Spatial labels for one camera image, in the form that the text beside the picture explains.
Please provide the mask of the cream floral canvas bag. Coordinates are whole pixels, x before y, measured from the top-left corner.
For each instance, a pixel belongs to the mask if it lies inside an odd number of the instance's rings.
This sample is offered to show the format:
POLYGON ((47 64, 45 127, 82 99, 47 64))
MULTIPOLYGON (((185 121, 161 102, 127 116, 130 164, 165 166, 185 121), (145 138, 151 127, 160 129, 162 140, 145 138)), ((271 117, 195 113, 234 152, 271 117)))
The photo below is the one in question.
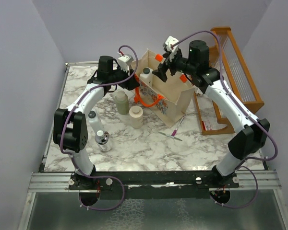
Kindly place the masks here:
POLYGON ((171 76, 170 71, 167 71, 166 82, 153 75, 152 87, 141 81, 140 74, 144 68, 155 70, 163 60, 161 55, 149 49, 139 59, 136 75, 141 99, 136 101, 150 108, 167 127, 172 127, 186 114, 194 87, 180 72, 171 76))

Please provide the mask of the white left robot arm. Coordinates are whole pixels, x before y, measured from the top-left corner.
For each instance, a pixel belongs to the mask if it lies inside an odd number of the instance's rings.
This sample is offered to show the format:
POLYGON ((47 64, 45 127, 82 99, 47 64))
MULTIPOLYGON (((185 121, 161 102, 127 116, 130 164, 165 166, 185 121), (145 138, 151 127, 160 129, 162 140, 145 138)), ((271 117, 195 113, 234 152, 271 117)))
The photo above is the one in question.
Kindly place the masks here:
POLYGON ((114 85, 129 91, 139 86, 131 63, 136 61, 131 55, 121 55, 118 59, 101 56, 98 68, 87 81, 85 90, 67 108, 58 108, 54 114, 53 141, 63 154, 69 155, 80 184, 91 189, 96 185, 94 164, 89 160, 85 146, 88 141, 86 118, 93 107, 114 85))

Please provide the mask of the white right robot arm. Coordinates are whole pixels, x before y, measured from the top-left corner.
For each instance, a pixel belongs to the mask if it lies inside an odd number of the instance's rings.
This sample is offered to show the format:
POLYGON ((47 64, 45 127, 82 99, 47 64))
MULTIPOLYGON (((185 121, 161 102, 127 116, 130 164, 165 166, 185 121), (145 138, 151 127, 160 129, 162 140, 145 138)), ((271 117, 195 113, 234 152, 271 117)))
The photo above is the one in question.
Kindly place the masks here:
POLYGON ((177 45, 178 40, 169 36, 163 44, 165 60, 153 74, 163 82, 167 81, 166 72, 171 75, 180 72, 190 75, 190 82, 210 98, 221 109, 236 132, 228 143, 229 152, 221 162, 213 167, 211 182, 222 187, 228 182, 228 176, 242 165, 246 158, 265 145, 270 123, 260 120, 232 92, 222 79, 219 70, 209 64, 210 50, 206 42, 194 40, 189 44, 189 55, 184 58, 177 45))

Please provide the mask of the beige bottle beige cap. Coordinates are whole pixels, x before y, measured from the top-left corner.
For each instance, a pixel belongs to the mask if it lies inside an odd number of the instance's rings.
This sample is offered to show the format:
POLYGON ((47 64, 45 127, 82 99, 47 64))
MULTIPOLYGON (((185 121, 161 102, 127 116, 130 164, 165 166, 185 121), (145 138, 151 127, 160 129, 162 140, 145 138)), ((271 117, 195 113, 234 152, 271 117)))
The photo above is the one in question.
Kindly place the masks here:
POLYGON ((143 110, 139 106, 132 106, 129 110, 130 124, 133 128, 139 129, 143 126, 143 110))

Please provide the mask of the white square bottle dark cap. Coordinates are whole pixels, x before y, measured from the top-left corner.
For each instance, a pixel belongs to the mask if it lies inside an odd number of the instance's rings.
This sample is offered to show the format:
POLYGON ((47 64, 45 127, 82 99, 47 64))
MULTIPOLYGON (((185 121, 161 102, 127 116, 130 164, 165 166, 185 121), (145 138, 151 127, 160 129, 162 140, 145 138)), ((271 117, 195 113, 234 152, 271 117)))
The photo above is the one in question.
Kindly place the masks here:
POLYGON ((143 71, 140 74, 140 79, 143 81, 146 85, 152 87, 153 86, 153 74, 152 74, 151 68, 144 68, 143 71))

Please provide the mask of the green bottle white cap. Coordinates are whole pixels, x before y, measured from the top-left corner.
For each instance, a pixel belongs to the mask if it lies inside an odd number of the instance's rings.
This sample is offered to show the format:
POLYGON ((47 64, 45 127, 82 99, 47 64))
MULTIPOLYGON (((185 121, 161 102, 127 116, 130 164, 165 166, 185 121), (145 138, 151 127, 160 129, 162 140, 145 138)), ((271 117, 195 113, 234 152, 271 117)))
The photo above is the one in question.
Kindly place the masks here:
POLYGON ((117 111, 121 115, 126 115, 129 112, 129 100, 124 91, 118 91, 114 97, 117 111))

